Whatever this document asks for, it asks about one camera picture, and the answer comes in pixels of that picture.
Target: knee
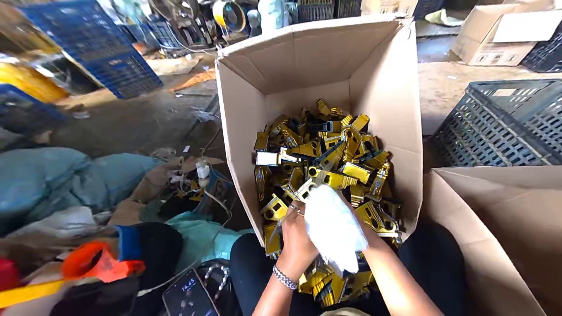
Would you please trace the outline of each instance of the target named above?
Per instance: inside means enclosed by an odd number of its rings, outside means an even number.
[[[232,249],[230,251],[230,259],[234,261],[243,260],[247,258],[253,252],[264,252],[265,251],[260,245],[260,241],[257,239],[257,236],[253,233],[248,233],[240,236],[234,244],[232,245]]]

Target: hand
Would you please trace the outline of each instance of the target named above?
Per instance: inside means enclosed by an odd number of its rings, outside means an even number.
[[[283,218],[283,250],[277,260],[277,268],[289,279],[297,281],[306,268],[318,256],[318,250],[306,233],[305,204],[300,201],[291,203],[299,209],[300,214],[292,207]]]

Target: open cardboard box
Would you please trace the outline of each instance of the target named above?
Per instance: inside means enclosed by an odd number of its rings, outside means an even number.
[[[475,6],[451,50],[469,66],[517,66],[541,40],[549,40],[562,11],[542,11],[550,0]]]
[[[262,245],[256,133],[280,114],[315,109],[319,98],[370,117],[369,132],[392,153],[389,178],[404,200],[404,237],[413,232],[422,202],[422,130],[411,19],[373,15],[292,25],[222,49],[216,69],[226,159]]]
[[[562,166],[436,168],[425,176],[420,217],[459,243],[474,314],[562,315],[561,189]]]

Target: phone screen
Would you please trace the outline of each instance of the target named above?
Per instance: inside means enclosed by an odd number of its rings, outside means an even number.
[[[219,316],[194,270],[170,286],[162,298],[170,316]]]

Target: silver bracelet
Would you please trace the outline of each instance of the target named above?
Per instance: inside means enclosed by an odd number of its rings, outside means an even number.
[[[296,290],[298,288],[298,284],[293,282],[291,279],[289,279],[285,274],[283,274],[281,271],[279,271],[279,269],[277,268],[277,265],[273,265],[273,274],[275,274],[275,276],[277,277],[277,279],[279,279],[279,281],[285,285],[286,287],[290,288],[291,290]]]

